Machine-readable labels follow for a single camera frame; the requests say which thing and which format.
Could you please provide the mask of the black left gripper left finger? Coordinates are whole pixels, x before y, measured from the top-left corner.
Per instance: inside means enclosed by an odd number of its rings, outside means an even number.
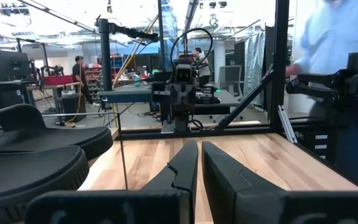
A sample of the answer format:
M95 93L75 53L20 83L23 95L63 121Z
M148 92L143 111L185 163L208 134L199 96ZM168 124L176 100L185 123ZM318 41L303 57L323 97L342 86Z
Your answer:
M197 172L188 141L141 189L49 192L30 203L25 224L194 224Z

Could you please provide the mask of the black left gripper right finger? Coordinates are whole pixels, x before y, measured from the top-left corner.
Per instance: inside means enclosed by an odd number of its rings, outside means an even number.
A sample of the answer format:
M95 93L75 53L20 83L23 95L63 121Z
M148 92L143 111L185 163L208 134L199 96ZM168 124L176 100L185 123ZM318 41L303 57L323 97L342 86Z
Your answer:
M288 191L202 143L204 186L214 224L358 224L358 191Z

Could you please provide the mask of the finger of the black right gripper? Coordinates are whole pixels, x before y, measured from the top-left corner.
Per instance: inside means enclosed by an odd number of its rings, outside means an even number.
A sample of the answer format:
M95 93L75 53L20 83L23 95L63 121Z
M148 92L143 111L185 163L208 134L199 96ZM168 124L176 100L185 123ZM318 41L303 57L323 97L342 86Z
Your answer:
M181 86L172 87L172 106L175 111L181 111L183 109Z
M195 87L194 86L186 86L185 96L183 100L183 104L190 111L194 110L195 107Z

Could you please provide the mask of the black rubber slide sandal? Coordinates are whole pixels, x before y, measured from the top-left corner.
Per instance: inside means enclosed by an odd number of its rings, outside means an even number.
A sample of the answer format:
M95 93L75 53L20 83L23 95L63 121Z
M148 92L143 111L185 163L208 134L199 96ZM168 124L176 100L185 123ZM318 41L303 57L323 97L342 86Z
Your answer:
M0 109L0 153L43 151L66 146L84 150L87 160L104 154L113 145L105 126L60 129L46 126L41 112L29 104Z
M89 164L77 146L0 153L0 224L25 219L31 200L55 190L77 190Z

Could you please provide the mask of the person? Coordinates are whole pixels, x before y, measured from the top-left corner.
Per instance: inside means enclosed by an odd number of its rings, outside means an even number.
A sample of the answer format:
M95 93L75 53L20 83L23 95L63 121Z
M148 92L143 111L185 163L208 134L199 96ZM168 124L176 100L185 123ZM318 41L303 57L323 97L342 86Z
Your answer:
M198 65L200 87L203 87L209 82L211 72L208 59L199 47L194 49L194 61Z
M358 53L358 0L323 0L305 24L300 47L303 56L286 68L288 78L345 69L349 54Z
M87 102L92 105L94 101L87 86L85 70L83 66L83 57L80 55L75 57L75 64L72 67L72 74L75 76L76 80L80 82L81 92L84 94Z

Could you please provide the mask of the gray office chair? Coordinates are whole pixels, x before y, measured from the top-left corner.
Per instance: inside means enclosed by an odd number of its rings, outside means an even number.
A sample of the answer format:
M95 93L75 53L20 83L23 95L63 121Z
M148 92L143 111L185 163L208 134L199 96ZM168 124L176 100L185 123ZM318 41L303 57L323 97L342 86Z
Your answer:
M228 91L232 96L242 98L242 67L240 65L227 65L220 67L218 76L218 87L220 90Z

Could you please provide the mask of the gray desk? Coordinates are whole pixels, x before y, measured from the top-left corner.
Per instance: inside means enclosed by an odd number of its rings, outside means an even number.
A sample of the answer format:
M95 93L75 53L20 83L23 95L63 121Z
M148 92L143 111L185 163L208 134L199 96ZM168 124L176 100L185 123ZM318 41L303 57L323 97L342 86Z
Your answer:
M98 91L97 95L107 103L150 103L151 89L147 86L120 86L112 91ZM215 93L220 99L218 104L196 104L194 114L214 115L229 114L232 107L237 107L239 101L226 90Z

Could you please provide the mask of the gray curtain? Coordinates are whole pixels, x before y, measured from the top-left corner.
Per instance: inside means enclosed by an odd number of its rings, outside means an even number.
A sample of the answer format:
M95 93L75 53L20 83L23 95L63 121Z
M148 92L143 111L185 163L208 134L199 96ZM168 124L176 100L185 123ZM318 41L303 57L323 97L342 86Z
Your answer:
M244 50L244 89L246 98L260 84L264 65L265 32L252 34L245 41Z

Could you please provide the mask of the black stand pole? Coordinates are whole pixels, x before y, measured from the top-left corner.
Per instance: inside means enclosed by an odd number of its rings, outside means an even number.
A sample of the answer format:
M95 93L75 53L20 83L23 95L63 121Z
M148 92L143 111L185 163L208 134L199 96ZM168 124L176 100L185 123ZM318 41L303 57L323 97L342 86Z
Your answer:
M139 45L144 40L150 40L151 42L156 42L159 40L158 34L151 34L150 30L153 28L154 24L158 20L158 15L156 15L150 24L146 27L145 31L138 31L134 28L119 26L115 23L109 22L108 19L98 17L96 19L96 26L98 27L100 41L101 41L101 62L103 68L103 80L104 80L104 90L112 91L113 86L116 85L119 77L122 75L124 69L126 69L127 64L134 58L134 55L137 53ZM110 61L110 35L115 35L117 33L125 34L130 38L136 39L139 38L140 42L137 44L137 47L131 52L130 58L127 62L124 62L124 65L120 68L119 73L116 75L114 81L111 77L111 61Z

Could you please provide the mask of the silver aluminium bar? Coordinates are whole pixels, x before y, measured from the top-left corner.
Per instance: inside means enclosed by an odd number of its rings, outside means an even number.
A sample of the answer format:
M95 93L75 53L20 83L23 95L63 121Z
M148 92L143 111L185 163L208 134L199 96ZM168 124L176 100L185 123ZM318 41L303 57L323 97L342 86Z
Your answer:
M293 144L297 143L298 141L295 132L292 128L291 122L283 105L278 105L278 115L280 117L280 121L282 123L287 140Z

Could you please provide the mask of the black bin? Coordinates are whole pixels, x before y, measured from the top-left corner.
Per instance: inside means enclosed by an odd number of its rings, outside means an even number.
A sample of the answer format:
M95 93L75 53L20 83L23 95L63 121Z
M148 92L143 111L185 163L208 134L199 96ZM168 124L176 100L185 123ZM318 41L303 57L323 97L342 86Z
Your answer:
M62 107L64 114L86 113L85 99L80 94L62 96ZM86 115L64 116L65 121L73 119L75 123L85 118Z

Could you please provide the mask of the red bin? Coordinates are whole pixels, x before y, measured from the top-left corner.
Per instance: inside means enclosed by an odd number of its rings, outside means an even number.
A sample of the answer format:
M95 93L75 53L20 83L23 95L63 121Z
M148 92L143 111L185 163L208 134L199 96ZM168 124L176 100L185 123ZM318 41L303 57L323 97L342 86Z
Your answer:
M73 75L44 77L44 85L47 86L68 85L75 82L76 82L76 78Z

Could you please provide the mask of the dark drawer cabinet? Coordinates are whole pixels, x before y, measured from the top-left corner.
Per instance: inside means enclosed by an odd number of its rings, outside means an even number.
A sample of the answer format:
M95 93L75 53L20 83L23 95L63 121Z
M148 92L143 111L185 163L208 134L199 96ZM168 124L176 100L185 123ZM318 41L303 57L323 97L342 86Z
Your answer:
M329 167L358 185L358 128L340 129L329 124L298 123L298 144L320 157Z

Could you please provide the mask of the black monitor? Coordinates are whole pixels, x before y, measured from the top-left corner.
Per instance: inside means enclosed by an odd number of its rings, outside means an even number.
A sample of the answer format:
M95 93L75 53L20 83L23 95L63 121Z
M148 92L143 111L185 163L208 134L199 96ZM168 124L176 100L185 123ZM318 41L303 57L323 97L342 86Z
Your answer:
M30 60L27 54L0 50L0 81L25 79L30 74Z

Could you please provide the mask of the black metal rig frame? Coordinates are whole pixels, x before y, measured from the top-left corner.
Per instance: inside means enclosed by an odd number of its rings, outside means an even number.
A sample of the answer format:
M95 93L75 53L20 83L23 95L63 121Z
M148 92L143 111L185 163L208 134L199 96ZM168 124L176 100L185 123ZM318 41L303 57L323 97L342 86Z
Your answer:
M303 95L303 94L289 94L286 91L286 86L293 78L286 77L286 68L290 65L286 65L287 50L286 50L286 37L285 33L288 29L287 19L289 14L289 0L277 0L277 11L276 11L276 29L275 29L275 48L273 52L273 62L269 69L266 71L264 77L257 87L244 99L239 105L231 112L228 116L215 126L203 127L202 130L197 128L195 125L190 126L189 132L178 132L178 133L163 133L159 129L151 129L149 131L125 131L123 138L126 140L135 139L167 139L167 138L192 138L192 137L205 137L205 136L223 136L230 134L264 134L267 132L280 133L282 132L282 124L279 120L278 105L283 102L285 95ZM271 99L271 122L270 124L260 124L251 128L242 127L231 127L231 122L234 118L245 108L250 102L267 86L272 87L272 99ZM327 107L324 105L321 99L312 98L305 95L308 100L313 103L308 114L308 120L304 123L320 123L329 124L337 128L344 129L350 127L352 124L358 124L354 120L357 113L349 113L346 117L337 115L336 120L332 121L326 119L327 113L324 111Z

